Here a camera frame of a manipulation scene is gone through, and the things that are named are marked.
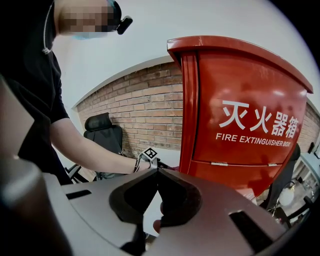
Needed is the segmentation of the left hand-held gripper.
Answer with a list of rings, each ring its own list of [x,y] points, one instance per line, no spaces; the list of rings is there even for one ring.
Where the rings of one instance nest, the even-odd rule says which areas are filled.
[[[138,159],[140,161],[145,161],[150,163],[149,169],[167,169],[168,165],[161,161],[160,158],[158,158],[158,153],[152,149],[151,147],[143,150],[139,155]]]

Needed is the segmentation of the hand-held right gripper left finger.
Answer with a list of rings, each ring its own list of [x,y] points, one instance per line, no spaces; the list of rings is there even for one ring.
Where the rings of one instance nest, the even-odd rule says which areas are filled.
[[[157,170],[60,185],[43,175],[56,219],[72,256],[141,256],[144,212],[157,191]]]

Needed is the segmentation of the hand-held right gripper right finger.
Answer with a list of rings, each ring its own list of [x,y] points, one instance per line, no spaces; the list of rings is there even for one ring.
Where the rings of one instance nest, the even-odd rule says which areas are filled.
[[[159,170],[163,217],[149,256],[275,256],[285,229],[225,185]]]

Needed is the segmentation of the person's right hand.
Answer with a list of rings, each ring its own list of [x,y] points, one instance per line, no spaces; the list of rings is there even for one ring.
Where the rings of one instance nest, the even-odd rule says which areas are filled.
[[[162,217],[164,216],[164,210],[163,210],[163,202],[160,203],[160,213],[161,213],[161,217],[159,219],[156,219],[153,222],[153,229],[156,233],[160,233],[161,230],[161,223],[162,223]]]

